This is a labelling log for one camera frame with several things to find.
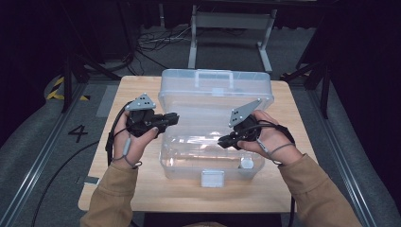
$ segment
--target clear plastic storage box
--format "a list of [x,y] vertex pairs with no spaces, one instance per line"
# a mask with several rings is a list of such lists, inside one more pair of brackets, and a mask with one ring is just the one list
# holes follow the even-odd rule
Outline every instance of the clear plastic storage box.
[[258,98],[258,110],[266,110],[274,100],[269,74],[165,70],[159,100],[165,113],[180,116],[178,124],[168,127],[163,135],[160,163],[166,176],[195,180],[204,177],[218,182],[252,179],[265,158],[246,150],[222,148],[218,139],[233,131],[228,126],[232,109]]

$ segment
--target floor tape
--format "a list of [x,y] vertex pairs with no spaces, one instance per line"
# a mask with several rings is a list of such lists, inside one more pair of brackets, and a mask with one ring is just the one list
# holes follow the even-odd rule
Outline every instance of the floor tape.
[[[64,95],[58,95],[57,92],[59,91],[61,85],[64,83],[64,77],[60,76],[59,79],[55,82],[53,85],[49,95],[47,95],[47,99],[59,99],[59,100],[64,100]],[[91,96],[81,96],[80,99],[81,101],[89,101],[91,100]]]

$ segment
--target wooden table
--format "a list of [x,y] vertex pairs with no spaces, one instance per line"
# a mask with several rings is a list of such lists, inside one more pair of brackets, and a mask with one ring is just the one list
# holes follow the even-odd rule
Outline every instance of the wooden table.
[[[121,79],[109,118],[102,133],[88,176],[101,178],[107,169],[105,145],[107,134],[121,110],[129,101],[147,93],[156,102],[155,112],[163,114],[158,101],[161,77],[134,77]],[[267,112],[289,128],[297,148],[316,160],[305,126],[288,85],[271,82],[274,103]],[[133,211],[147,212],[217,212],[217,213],[286,213],[290,210],[290,194],[277,165],[266,160],[264,167],[251,181],[226,181],[222,188],[204,188],[200,181],[169,180],[159,162],[162,136],[146,148],[141,161]],[[95,185],[83,187],[78,207],[88,210]]]

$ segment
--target beige sleeve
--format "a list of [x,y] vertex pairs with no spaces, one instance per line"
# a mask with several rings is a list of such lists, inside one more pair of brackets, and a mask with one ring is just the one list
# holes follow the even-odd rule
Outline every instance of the beige sleeve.
[[361,226],[347,199],[307,154],[279,169],[305,226]]
[[137,176],[138,169],[122,169],[112,163],[92,195],[80,226],[129,226]]

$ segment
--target gray floor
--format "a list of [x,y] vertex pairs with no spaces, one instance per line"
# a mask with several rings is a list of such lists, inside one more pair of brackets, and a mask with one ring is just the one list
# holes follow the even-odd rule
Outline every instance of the gray floor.
[[[155,27],[144,32],[158,30],[162,29]],[[263,71],[255,48],[255,43],[262,37],[262,33],[250,30],[243,33],[230,32],[205,31],[199,36],[197,68]],[[272,31],[267,47],[273,68],[270,74],[271,79],[279,79],[283,73],[296,70],[295,65],[313,32],[314,29],[286,28]],[[182,40],[176,44],[169,44],[161,50],[144,53],[169,68],[186,68],[189,41]],[[137,55],[137,60],[131,64],[131,68],[138,74],[146,76],[161,76],[164,70],[162,66],[141,55]],[[127,68],[115,73],[120,76],[132,75]],[[55,79],[49,81],[44,96],[48,94],[57,78],[58,76],[55,75]],[[372,217],[374,223],[365,224],[365,226],[401,226],[401,218],[394,202],[366,157],[341,106],[335,88],[331,87],[330,90],[329,119],[322,120],[320,113],[316,110],[319,88],[316,91],[306,91],[302,86],[297,85],[300,82],[302,82],[301,79],[295,79],[290,83],[290,87],[321,166],[349,202],[356,207],[359,217],[364,219],[363,214],[369,214]],[[2,217],[0,226],[8,226],[8,221],[9,225],[13,226],[30,225],[40,197],[58,168],[77,150],[100,138],[117,85],[116,81],[110,81],[101,75],[93,75],[82,92],[82,95],[91,97],[89,101],[77,101],[71,108],[71,113],[65,116],[60,114],[62,100],[47,100],[47,103],[27,119],[1,147],[0,214],[5,215]],[[62,127],[58,129],[60,130],[58,136],[53,144],[48,145],[47,139],[54,132],[54,126],[60,122],[60,119],[63,121]],[[327,132],[327,125],[332,133]],[[88,134],[83,135],[77,143],[77,137],[69,135],[68,132],[78,126],[84,126]],[[29,176],[29,170],[35,164],[36,158],[44,151],[44,146],[51,148],[48,160],[44,161],[44,168],[37,173],[37,178],[32,180],[32,187],[29,187],[24,194],[25,199],[20,201],[19,205],[12,206],[15,204],[13,200],[15,195],[19,192],[26,176]],[[338,149],[351,168],[358,189],[367,204],[368,210],[364,211],[365,213],[361,214],[358,211],[358,204],[363,201],[356,202],[357,197],[350,194],[352,191],[349,190],[347,180],[344,180],[341,167],[336,163]],[[78,226],[78,220],[84,212],[78,209],[82,185],[77,181],[79,177],[86,176],[95,150],[96,145],[84,150],[57,175],[45,194],[35,226]],[[139,226],[143,223],[142,217],[141,213],[135,213],[133,216],[135,223]],[[283,226],[287,226],[288,214],[282,215],[282,221]],[[296,219],[293,226],[302,226],[302,224]]]

